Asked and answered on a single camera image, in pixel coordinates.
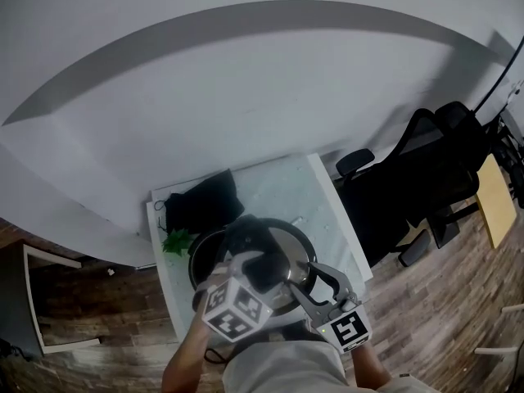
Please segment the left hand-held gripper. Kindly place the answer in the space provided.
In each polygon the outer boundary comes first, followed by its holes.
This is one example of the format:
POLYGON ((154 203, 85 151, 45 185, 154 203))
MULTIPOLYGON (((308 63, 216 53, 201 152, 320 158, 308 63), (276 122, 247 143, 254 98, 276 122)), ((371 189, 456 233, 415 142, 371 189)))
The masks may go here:
POLYGON ((202 321, 218 335, 234 343, 260 331, 273 314, 269 304, 288 304, 290 291, 280 282, 265 293, 243 276, 244 264, 259 259, 262 251, 246 251, 224 261, 200 284, 202 321))

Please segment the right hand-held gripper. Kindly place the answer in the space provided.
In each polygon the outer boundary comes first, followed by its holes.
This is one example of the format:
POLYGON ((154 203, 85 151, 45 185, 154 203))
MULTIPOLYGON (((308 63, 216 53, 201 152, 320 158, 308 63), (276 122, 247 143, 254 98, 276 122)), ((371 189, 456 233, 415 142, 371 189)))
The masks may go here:
POLYGON ((309 262, 309 273, 318 276, 333 291, 331 303, 318 302, 291 282, 291 293, 309 316, 312 328, 341 355, 371 340, 372 329, 362 303, 348 277, 326 264, 309 262))

